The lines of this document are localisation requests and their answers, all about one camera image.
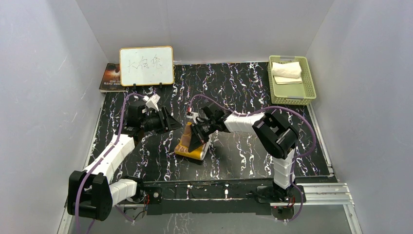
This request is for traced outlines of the green plastic basket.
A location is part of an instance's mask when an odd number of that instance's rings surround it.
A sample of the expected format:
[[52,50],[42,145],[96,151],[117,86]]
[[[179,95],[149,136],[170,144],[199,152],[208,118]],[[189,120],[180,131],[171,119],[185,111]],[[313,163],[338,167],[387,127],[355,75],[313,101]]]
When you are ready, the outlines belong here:
[[271,55],[267,70],[271,103],[308,105],[316,99],[306,57]]

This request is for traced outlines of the white towel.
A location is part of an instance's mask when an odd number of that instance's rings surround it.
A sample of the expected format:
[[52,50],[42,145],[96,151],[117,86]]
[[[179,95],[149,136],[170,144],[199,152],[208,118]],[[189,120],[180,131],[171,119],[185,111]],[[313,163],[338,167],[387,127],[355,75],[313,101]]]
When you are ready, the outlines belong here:
[[299,62],[271,63],[271,74],[274,81],[279,84],[300,84],[302,69]]

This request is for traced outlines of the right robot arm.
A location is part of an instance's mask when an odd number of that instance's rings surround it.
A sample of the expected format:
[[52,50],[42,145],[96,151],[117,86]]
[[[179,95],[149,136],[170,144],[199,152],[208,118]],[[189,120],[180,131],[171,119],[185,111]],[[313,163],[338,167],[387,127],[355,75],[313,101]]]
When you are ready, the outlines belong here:
[[214,132],[255,134],[267,153],[273,157],[275,198],[286,202],[293,196],[295,176],[292,164],[298,132],[284,117],[276,111],[242,115],[215,104],[203,107],[202,111],[205,118],[197,117],[189,127],[189,152],[205,145]]

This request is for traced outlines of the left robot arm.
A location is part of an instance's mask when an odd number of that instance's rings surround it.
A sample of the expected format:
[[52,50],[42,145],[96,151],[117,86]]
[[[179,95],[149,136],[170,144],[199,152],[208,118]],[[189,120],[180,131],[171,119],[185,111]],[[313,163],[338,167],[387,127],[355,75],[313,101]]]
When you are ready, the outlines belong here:
[[145,133],[164,134],[182,127],[166,107],[146,103],[123,109],[127,110],[127,115],[122,117],[118,133],[113,135],[104,151],[82,171],[73,171],[70,175],[68,214],[104,221],[120,202],[127,199],[134,203],[143,201],[146,193],[142,179],[126,176],[115,183],[110,183],[110,179]]

